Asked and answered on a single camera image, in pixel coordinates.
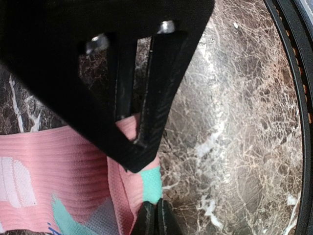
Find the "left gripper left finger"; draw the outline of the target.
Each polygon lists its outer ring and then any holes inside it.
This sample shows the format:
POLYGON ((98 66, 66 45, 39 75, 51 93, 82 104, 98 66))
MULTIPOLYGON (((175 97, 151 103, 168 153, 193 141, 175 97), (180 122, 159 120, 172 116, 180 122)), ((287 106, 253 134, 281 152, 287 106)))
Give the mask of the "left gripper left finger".
POLYGON ((153 235, 155 233, 155 206, 150 202, 143 202, 131 235, 153 235))

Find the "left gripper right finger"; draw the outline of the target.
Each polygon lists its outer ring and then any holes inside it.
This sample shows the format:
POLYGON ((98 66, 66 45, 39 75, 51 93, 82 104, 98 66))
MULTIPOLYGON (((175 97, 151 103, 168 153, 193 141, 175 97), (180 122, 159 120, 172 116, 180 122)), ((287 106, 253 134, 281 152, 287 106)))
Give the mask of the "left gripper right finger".
POLYGON ((182 235, 182 231, 168 201, 160 199, 157 203, 156 212, 157 235, 182 235))

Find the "pink patterned sock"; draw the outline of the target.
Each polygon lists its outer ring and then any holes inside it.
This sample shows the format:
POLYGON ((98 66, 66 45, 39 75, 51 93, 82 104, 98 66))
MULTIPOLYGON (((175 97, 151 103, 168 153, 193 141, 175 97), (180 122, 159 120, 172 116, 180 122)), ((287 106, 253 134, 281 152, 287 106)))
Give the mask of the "pink patterned sock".
POLYGON ((128 235, 161 197, 158 158, 132 173, 68 126, 0 138, 1 232, 128 235))

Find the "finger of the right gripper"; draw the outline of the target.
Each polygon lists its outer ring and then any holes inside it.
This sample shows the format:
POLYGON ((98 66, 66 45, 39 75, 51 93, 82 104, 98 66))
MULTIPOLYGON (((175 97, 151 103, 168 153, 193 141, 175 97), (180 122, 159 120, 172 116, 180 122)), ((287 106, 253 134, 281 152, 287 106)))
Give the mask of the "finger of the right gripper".
POLYGON ((153 161, 173 99, 212 15, 212 0, 3 0, 0 60, 46 106, 125 169, 153 161), (115 122, 131 110, 136 43, 151 38, 134 141, 115 122), (79 78, 79 57, 107 52, 106 111, 79 78))

